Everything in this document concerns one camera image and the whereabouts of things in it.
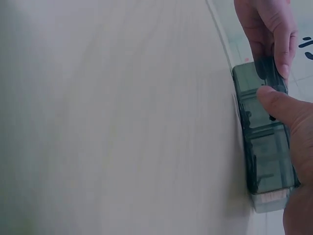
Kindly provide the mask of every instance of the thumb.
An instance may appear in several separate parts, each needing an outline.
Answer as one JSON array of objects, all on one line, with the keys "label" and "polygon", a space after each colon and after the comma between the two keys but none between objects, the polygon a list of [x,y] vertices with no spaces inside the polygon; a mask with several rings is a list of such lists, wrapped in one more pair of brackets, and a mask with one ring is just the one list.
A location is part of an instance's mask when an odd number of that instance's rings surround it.
[{"label": "thumb", "polygon": [[272,87],[262,86],[257,97],[263,108],[273,117],[291,127],[298,114],[303,110],[304,102],[294,99],[285,93],[277,92]]}]

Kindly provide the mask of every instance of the wood grain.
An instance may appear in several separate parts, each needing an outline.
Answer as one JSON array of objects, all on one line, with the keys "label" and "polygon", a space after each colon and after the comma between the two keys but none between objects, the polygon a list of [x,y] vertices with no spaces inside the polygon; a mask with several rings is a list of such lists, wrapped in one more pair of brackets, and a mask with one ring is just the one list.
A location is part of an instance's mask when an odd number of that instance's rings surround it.
[{"label": "wood grain", "polygon": [[[102,12],[64,83],[51,61],[41,83],[3,68],[3,99],[16,100],[3,121],[17,117],[6,157],[15,170],[34,161],[6,186],[32,212],[15,222],[28,217],[32,234],[253,234],[233,82],[205,1],[107,0]],[[20,66],[51,56],[38,58]]]}]

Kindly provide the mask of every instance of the finger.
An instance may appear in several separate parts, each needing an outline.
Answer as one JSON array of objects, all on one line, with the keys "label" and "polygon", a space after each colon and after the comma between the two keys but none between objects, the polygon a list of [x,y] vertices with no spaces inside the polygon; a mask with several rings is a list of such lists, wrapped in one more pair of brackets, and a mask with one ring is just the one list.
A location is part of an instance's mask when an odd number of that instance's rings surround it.
[{"label": "finger", "polygon": [[262,86],[257,91],[257,97],[263,108],[273,117],[291,127],[297,115],[303,110],[303,102],[294,99],[272,87]]},{"label": "finger", "polygon": [[253,60],[258,61],[259,59],[266,56],[265,47],[260,42],[249,41]]},{"label": "finger", "polygon": [[288,79],[293,55],[290,53],[291,32],[284,27],[274,31],[274,58],[277,70],[284,79]]},{"label": "finger", "polygon": [[291,60],[293,60],[295,57],[297,44],[298,44],[298,31],[294,30],[291,33],[290,42],[289,42],[289,53],[290,53]]}]

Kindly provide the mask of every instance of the black marking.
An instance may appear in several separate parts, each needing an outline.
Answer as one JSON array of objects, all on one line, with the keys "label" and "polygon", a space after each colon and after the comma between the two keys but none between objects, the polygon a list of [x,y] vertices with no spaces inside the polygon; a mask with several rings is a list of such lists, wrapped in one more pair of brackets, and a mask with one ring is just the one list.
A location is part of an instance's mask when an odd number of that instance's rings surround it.
[{"label": "black marking", "polygon": [[305,56],[306,56],[308,59],[313,60],[313,54],[312,54],[312,53],[310,53],[310,52],[305,52],[304,54],[305,54]]},{"label": "black marking", "polygon": [[273,116],[269,116],[269,119],[271,120],[271,121],[276,121],[276,118],[274,118]]},{"label": "black marking", "polygon": [[299,48],[304,48],[304,47],[307,47],[307,46],[312,45],[312,44],[313,44],[313,41],[309,41],[309,42],[307,42],[307,43],[300,44],[300,45],[299,45]]}]

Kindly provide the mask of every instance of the transparent plastic case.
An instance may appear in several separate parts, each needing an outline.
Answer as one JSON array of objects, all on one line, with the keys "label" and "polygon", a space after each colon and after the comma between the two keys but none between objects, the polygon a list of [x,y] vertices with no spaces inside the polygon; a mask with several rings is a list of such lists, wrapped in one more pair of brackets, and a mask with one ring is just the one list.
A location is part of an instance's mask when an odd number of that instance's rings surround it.
[{"label": "transparent plastic case", "polygon": [[299,186],[289,153],[289,130],[263,109],[256,91],[262,85],[288,93],[273,57],[234,67],[246,157],[246,181],[256,212],[285,207]]}]

